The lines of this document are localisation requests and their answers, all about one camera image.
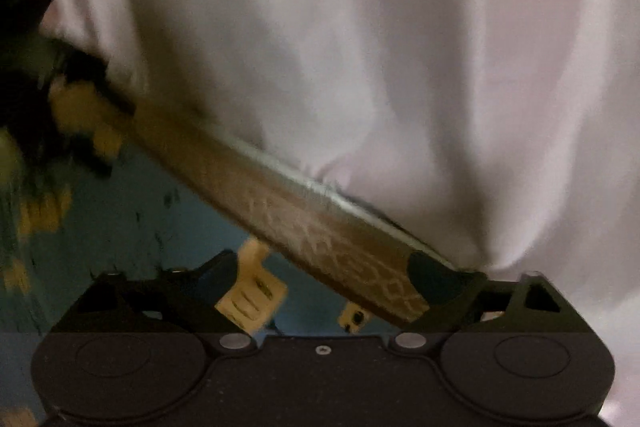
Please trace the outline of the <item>pink satin blanket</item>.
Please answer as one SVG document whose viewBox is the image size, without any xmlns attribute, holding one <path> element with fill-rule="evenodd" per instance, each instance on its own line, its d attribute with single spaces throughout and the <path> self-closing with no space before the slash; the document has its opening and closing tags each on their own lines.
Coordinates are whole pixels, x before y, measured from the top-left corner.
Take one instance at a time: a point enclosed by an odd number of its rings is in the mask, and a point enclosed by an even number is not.
<svg viewBox="0 0 640 427">
<path fill-rule="evenodd" d="M 639 421 L 639 0 L 58 0 L 149 94 L 448 259 L 544 272 Z"/>
</svg>

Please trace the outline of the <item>blue patterned pants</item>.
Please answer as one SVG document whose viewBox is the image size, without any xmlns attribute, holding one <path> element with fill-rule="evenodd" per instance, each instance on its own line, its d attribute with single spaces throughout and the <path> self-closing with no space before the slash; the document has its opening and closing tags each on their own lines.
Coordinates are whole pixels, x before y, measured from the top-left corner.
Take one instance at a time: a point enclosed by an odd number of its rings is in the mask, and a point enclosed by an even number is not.
<svg viewBox="0 0 640 427">
<path fill-rule="evenodd" d="M 40 32 L 52 1 L 1 0 L 1 412 L 25 424 L 43 418 L 35 347 L 100 273 L 194 268 L 246 236 L 137 147 L 108 158 L 54 119 L 93 72 Z"/>
</svg>

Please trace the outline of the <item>brown bamboo bed mat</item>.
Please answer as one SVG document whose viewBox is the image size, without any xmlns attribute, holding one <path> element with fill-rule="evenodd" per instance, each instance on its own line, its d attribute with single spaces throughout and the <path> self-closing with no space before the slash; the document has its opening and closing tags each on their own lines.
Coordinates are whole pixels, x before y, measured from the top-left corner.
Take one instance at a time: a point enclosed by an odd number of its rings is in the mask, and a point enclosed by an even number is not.
<svg viewBox="0 0 640 427">
<path fill-rule="evenodd" d="M 433 308 L 411 284 L 409 259 L 430 247 L 213 121 L 164 101 L 91 84 L 57 87 L 65 130 L 111 127 L 136 142 L 222 215 L 337 294 L 396 325 Z"/>
</svg>

